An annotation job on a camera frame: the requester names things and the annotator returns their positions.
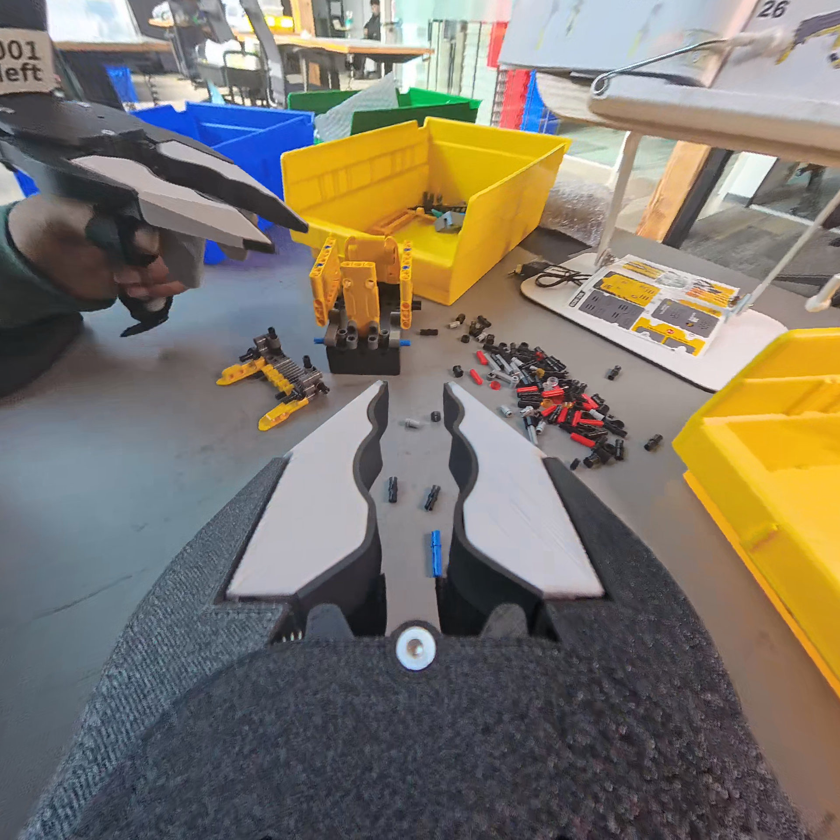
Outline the stack of red blue crates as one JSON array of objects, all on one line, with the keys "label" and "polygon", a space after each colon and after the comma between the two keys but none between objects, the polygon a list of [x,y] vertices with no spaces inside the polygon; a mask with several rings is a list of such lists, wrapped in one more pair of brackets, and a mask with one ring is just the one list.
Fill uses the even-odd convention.
[{"label": "stack of red blue crates", "polygon": [[505,130],[557,135],[560,120],[545,106],[534,70],[512,69],[500,63],[508,22],[489,24],[486,67],[490,72],[491,97],[488,123]]}]

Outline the pile of small lego pins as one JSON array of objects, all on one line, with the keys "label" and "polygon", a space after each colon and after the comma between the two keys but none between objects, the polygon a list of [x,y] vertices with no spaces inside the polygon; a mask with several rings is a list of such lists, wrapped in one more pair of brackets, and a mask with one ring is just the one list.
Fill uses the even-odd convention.
[{"label": "pile of small lego pins", "polygon": [[526,342],[496,341],[490,321],[482,316],[467,323],[460,313],[445,327],[466,328],[458,341],[472,350],[476,363],[454,364],[451,374],[495,392],[507,391],[515,406],[501,405],[497,410],[503,418],[517,418],[532,445],[539,445],[545,430],[555,427],[586,450],[584,457],[572,459],[572,470],[626,459],[629,433],[624,421],[599,393],[574,378],[555,354]]}]

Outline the bubble wrap sheet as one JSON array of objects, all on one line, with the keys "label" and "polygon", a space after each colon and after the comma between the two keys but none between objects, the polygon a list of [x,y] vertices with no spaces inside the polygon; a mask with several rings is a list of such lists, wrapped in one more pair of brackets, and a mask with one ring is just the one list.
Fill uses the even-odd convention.
[{"label": "bubble wrap sheet", "polygon": [[352,133],[353,120],[357,114],[367,117],[373,112],[398,108],[398,87],[393,71],[376,80],[370,86],[341,103],[331,107],[314,118],[314,132],[321,142],[342,140]]},{"label": "bubble wrap sheet", "polygon": [[613,203],[606,185],[560,177],[549,190],[538,227],[597,245]]}]

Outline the yellow plastic bin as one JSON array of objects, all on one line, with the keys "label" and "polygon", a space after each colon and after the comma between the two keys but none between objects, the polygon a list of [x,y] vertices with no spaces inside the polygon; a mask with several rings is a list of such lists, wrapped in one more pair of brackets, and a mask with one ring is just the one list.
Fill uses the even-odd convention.
[{"label": "yellow plastic bin", "polygon": [[451,306],[538,226],[571,140],[427,118],[284,153],[284,201],[308,223],[293,241],[315,256],[331,235],[368,237],[425,193],[465,204],[462,228],[419,220],[395,232],[413,247],[415,293]]},{"label": "yellow plastic bin", "polygon": [[689,488],[838,694],[838,328],[783,333],[673,447]]}]

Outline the blue plastic bin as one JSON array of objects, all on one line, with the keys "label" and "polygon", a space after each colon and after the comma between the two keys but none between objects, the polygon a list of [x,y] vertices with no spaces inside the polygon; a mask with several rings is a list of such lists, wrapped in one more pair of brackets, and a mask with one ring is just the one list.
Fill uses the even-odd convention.
[{"label": "blue plastic bin", "polygon": [[[44,62],[2,64],[2,162],[26,175],[38,192],[80,203],[88,190],[74,186],[72,158],[115,154],[146,161],[167,140],[229,159],[282,200],[281,155],[312,143],[312,119],[302,112],[201,102],[126,112],[63,98],[54,84]],[[126,266],[152,261],[113,260]]]}]

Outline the loose black yellow lego parts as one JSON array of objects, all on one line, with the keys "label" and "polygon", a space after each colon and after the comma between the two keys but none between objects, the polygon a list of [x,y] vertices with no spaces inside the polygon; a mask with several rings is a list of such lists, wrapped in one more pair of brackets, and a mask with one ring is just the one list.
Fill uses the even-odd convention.
[{"label": "loose black yellow lego parts", "polygon": [[442,193],[423,192],[419,204],[390,213],[365,229],[373,236],[394,236],[413,222],[429,224],[439,233],[457,233],[466,219],[467,202],[447,203]]}]

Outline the yellow black lego robot model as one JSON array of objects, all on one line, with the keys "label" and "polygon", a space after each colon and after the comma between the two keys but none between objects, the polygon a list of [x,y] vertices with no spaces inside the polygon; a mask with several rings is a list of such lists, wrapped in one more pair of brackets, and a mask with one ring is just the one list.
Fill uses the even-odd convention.
[{"label": "yellow black lego robot model", "polygon": [[413,286],[413,245],[393,236],[329,236],[310,272],[313,310],[335,375],[397,376],[403,337],[422,307]]}]

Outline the wooden post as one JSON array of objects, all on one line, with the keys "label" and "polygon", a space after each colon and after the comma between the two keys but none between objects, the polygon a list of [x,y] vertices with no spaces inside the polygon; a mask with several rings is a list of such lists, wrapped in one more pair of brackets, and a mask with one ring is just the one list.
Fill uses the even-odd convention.
[{"label": "wooden post", "polygon": [[637,225],[635,235],[662,243],[674,228],[711,147],[678,141]]}]

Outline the yellow lego blade with connector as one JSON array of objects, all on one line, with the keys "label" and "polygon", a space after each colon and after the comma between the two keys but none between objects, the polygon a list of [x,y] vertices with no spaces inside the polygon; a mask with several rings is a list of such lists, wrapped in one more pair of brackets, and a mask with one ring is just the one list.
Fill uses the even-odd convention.
[{"label": "yellow lego blade with connector", "polygon": [[216,380],[216,385],[226,386],[242,382],[252,377],[262,377],[276,387],[280,387],[280,373],[277,369],[277,353],[281,352],[281,343],[274,327],[252,339],[252,346],[238,357],[238,362],[224,368]]}]

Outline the grey grille yellow lego assembly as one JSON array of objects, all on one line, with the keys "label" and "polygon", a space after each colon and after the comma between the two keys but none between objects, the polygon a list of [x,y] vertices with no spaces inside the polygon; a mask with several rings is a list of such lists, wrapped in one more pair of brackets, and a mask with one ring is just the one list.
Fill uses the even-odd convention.
[{"label": "grey grille yellow lego assembly", "polygon": [[285,354],[264,353],[255,365],[276,389],[275,407],[258,421],[261,432],[285,423],[292,414],[330,393],[318,368],[300,366]]}]

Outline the wooden table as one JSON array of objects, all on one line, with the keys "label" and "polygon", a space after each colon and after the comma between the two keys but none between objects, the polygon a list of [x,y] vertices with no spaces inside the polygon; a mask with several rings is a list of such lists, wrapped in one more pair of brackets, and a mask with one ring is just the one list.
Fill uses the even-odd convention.
[{"label": "wooden table", "polygon": [[[393,45],[372,39],[346,39],[305,37],[303,35],[274,35],[275,44],[297,52],[333,56],[366,56],[384,64],[404,64],[416,58],[427,59],[434,48],[416,45]],[[102,54],[173,54],[176,56],[172,38],[141,38],[137,41],[74,41],[55,40],[59,50],[75,53]]]}]

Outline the sticker sheet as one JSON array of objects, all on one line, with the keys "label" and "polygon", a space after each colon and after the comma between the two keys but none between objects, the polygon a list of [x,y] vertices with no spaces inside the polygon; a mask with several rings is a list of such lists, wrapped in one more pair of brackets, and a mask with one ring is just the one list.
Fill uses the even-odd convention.
[{"label": "sticker sheet", "polygon": [[570,321],[617,342],[654,343],[701,357],[740,290],[684,270],[627,256],[597,270],[560,310]]}]

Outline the white book stand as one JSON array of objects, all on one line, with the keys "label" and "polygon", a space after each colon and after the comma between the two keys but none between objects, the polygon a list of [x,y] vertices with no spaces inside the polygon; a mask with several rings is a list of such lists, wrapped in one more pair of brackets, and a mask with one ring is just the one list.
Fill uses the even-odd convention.
[{"label": "white book stand", "polygon": [[[563,264],[587,275],[584,281],[597,270],[631,256],[627,250],[613,248],[612,240],[637,147],[644,136],[838,165],[838,80],[792,84],[783,80],[779,71],[774,71],[768,80],[747,86],[691,87],[657,77],[629,75],[622,68],[602,73],[588,89],[581,83],[543,73],[539,74],[538,85],[543,101],[559,118],[609,125],[628,132],[619,159],[612,205],[597,249],[581,252]],[[563,320],[599,335],[685,382],[710,393],[718,392],[787,332],[781,322],[756,312],[755,304],[837,209],[836,192],[755,290],[740,290],[740,298],[726,313],[719,333],[698,358],[670,353],[646,341],[631,346],[632,337],[622,342],[612,341],[562,317],[560,310],[579,287],[541,287],[532,277],[522,282],[521,294]]]}]

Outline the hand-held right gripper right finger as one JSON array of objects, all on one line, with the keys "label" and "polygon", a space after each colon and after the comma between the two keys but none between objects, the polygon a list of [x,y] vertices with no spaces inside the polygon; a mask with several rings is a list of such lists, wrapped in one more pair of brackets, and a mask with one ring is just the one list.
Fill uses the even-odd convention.
[{"label": "hand-held right gripper right finger", "polygon": [[478,635],[503,605],[518,607],[532,629],[547,604],[604,600],[560,494],[561,463],[461,385],[444,385],[443,408],[458,495],[437,583],[442,632]]}]

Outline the instruction booklet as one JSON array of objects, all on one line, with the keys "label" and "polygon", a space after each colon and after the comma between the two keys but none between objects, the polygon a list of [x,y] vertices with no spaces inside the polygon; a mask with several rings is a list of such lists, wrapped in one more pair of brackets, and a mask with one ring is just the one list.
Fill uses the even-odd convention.
[{"label": "instruction booklet", "polygon": [[705,88],[774,71],[792,84],[838,81],[838,2],[515,2],[498,60],[591,79],[624,68]]}]

